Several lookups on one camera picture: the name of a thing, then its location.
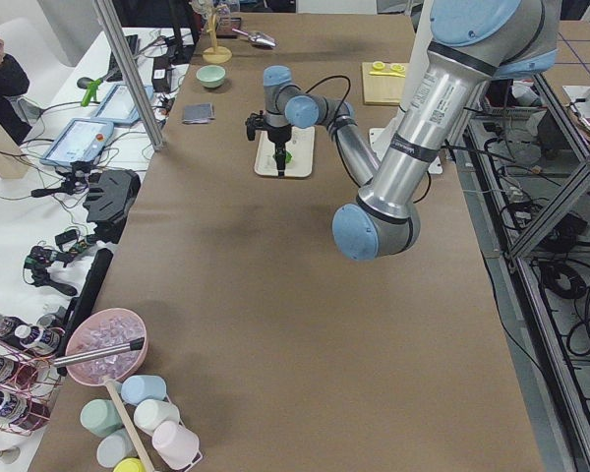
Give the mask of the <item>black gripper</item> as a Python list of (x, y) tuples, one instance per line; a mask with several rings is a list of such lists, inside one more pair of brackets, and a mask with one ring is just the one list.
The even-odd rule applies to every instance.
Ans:
[(277, 176), (284, 177), (286, 170), (286, 163), (284, 161), (286, 150), (286, 144), (291, 140), (291, 126), (283, 127), (272, 127), (266, 128), (268, 139), (275, 145), (275, 152), (277, 154), (278, 161), (276, 163)]

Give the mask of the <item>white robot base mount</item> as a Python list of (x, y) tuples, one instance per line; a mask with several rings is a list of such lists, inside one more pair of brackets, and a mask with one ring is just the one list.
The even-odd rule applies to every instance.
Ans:
[(378, 158), (384, 157), (384, 153), (387, 151), (394, 133), (402, 124), (405, 114), (409, 111), (413, 96), (418, 86), (422, 83), (424, 74), (428, 69), (427, 48), (432, 40), (430, 13), (433, 3), (433, 0), (426, 0), (423, 3), (408, 65), (408, 75), (405, 79), (403, 94), (396, 115), (389, 121), (372, 144), (373, 151), (377, 154)]

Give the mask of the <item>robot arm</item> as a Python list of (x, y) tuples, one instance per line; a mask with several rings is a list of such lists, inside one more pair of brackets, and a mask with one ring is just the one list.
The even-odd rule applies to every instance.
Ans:
[(472, 92), (550, 69), (560, 16), (559, 1), (434, 2), (428, 66), (382, 156), (360, 136), (347, 103), (302, 91), (286, 66), (265, 69), (261, 129), (273, 135), (325, 127), (358, 186), (354, 203), (338, 209), (331, 225), (345, 257), (370, 261), (413, 246), (420, 231), (413, 194)]

